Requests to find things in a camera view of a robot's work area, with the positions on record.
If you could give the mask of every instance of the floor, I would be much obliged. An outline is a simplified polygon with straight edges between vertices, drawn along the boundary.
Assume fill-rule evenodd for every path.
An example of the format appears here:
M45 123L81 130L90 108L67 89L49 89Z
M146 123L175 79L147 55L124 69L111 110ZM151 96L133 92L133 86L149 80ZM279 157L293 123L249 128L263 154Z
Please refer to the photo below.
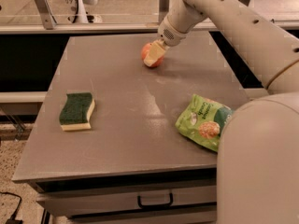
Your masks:
M59 22L67 20L67 7L64 0L49 0L53 14ZM157 20L158 0L99 0L95 7L87 6L92 14L98 14L104 22L153 22ZM299 0L251 0L250 6L267 19L299 20ZM36 24L40 23L33 0L0 0L0 24ZM27 123L26 133L20 141L15 141L16 134L12 125L0 124L0 191L9 191L22 196L22 203L17 219L24 224L39 224L42 208L35 202L36 192L25 184L10 181L21 153L26 145L33 124ZM0 223L13 213L18 199L0 195ZM64 217L50 219L50 224L65 224Z

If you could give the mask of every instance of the gray tabletop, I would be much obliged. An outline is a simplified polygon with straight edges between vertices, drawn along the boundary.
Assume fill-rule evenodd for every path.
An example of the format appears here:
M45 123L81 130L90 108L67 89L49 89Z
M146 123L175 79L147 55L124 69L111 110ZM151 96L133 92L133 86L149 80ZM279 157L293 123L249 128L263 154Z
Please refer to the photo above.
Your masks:
M140 50L156 35L71 37L38 114L15 182L215 167L217 154L181 136L175 122L194 93L231 108L248 101L208 32L191 32L164 64ZM92 129L63 132L66 94L90 91Z

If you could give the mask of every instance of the snack bag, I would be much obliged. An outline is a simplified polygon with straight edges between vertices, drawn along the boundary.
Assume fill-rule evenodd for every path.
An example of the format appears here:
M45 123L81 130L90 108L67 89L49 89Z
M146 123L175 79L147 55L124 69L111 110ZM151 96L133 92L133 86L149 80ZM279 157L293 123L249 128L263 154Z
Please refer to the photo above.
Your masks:
M233 112L225 105L194 94L176 127L195 143L218 152L221 132Z

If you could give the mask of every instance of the green plastic package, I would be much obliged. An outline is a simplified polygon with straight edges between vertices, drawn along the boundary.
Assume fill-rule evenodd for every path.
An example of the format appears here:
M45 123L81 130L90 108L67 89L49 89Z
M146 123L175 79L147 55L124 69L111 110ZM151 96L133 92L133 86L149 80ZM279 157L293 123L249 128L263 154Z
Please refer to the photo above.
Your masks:
M221 132L233 112L225 105L194 94L179 116L176 127L198 145L218 152Z

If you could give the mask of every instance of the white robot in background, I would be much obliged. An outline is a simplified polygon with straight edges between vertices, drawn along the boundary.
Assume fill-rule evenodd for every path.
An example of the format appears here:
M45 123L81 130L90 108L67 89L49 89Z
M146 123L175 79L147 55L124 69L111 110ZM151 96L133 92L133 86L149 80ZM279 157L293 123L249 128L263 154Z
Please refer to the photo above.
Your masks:
M178 0L144 63L152 66L206 18L269 93L236 110L223 130L217 223L297 224L299 40L237 0Z
M96 5L98 0L65 0L65 2L70 12L75 14L71 19L73 23L94 22L94 16L87 14L84 4ZM102 19L97 17L96 22L102 22Z

